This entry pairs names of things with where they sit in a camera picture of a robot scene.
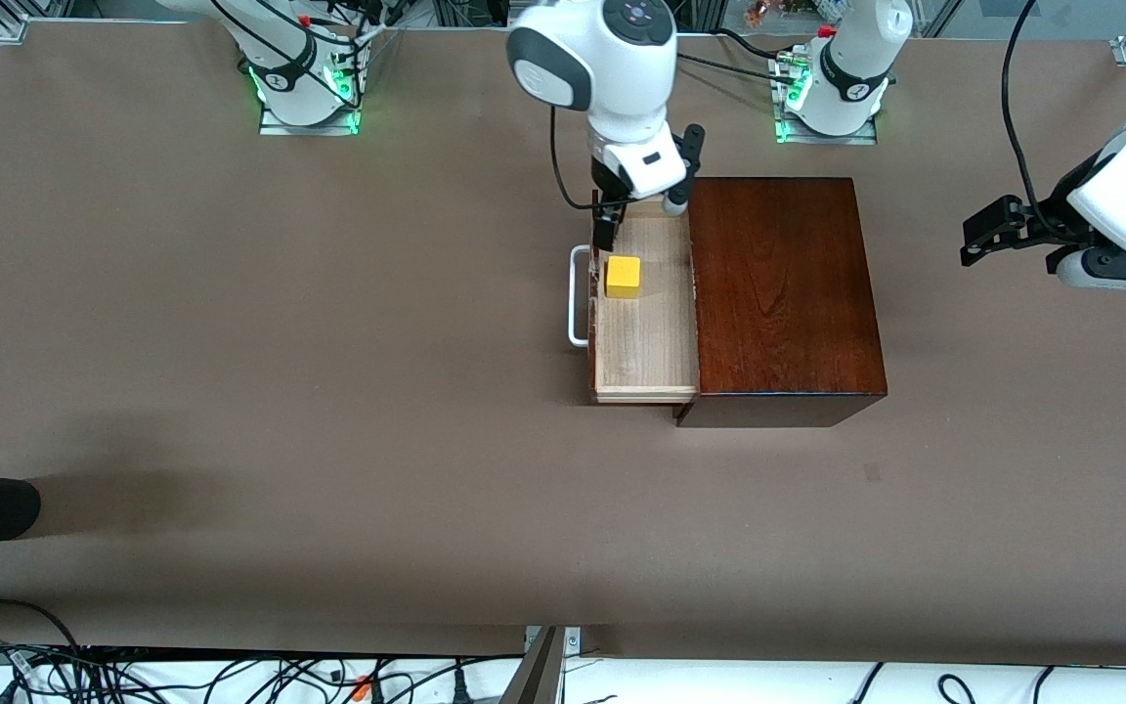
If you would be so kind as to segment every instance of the wooden block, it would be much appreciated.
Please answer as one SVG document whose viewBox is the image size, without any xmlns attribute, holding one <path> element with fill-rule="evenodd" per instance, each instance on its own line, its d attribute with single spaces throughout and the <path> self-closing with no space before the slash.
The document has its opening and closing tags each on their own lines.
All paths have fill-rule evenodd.
<svg viewBox="0 0 1126 704">
<path fill-rule="evenodd" d="M 637 298 L 641 292 L 641 259 L 637 257 L 607 258 L 607 298 Z"/>
<path fill-rule="evenodd" d="M 698 396 L 680 426 L 832 426 L 887 393 L 850 179 L 698 179 L 689 237 Z"/>
</svg>

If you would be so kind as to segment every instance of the wooden cabinet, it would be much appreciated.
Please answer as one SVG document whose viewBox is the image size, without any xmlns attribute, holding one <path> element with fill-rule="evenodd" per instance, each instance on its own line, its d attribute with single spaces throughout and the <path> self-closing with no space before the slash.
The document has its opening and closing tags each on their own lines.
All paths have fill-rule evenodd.
<svg viewBox="0 0 1126 704">
<path fill-rule="evenodd" d="M 616 255 L 635 300 L 589 267 L 590 387 L 600 404 L 676 404 L 682 427 L 823 427 L 885 396 L 850 179 L 703 178 L 689 211 L 629 205 Z"/>
</svg>

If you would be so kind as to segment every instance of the yellow cube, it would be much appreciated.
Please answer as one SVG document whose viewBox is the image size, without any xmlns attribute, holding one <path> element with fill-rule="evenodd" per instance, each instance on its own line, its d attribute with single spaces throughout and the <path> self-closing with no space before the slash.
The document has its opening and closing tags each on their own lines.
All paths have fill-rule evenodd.
<svg viewBox="0 0 1126 704">
<path fill-rule="evenodd" d="M 641 259 L 613 255 L 607 259 L 607 298 L 637 298 Z"/>
</svg>

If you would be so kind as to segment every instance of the white metal handle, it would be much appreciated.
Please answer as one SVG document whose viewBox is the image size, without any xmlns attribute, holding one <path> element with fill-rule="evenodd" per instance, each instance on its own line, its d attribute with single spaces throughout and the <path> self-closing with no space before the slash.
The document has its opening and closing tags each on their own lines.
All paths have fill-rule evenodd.
<svg viewBox="0 0 1126 704">
<path fill-rule="evenodd" d="M 577 244 L 568 258 L 566 277 L 566 338 L 572 347 L 589 347 L 589 339 L 575 336 L 575 256 L 589 252 L 589 244 Z"/>
</svg>

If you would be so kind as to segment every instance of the white robot link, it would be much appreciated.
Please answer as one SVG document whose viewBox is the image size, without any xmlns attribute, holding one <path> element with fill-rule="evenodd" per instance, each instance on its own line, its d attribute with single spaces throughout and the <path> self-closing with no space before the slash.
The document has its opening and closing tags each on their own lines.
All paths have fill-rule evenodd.
<svg viewBox="0 0 1126 704">
<path fill-rule="evenodd" d="M 906 0 L 854 0 L 837 33 L 807 44 L 810 79 L 786 108 L 814 132 L 843 137 L 879 110 L 893 59 L 915 18 Z"/>
<path fill-rule="evenodd" d="M 171 10 L 214 18 L 236 41 L 263 106 L 282 122 L 322 123 L 358 106 L 357 62 L 367 37 L 347 39 L 303 26 L 287 0 L 158 0 Z"/>
<path fill-rule="evenodd" d="M 524 10 L 507 36 L 520 88 L 552 108 L 589 113 L 593 238 L 611 249 L 625 205 L 663 193 L 685 212 L 705 132 L 671 135 L 676 21 L 663 0 L 552 0 Z"/>
<path fill-rule="evenodd" d="M 998 250 L 1036 244 L 1058 246 L 1046 266 L 1064 284 L 1126 289 L 1126 125 L 1045 200 L 1025 206 L 1002 196 L 967 219 L 959 252 L 969 267 Z"/>
</svg>

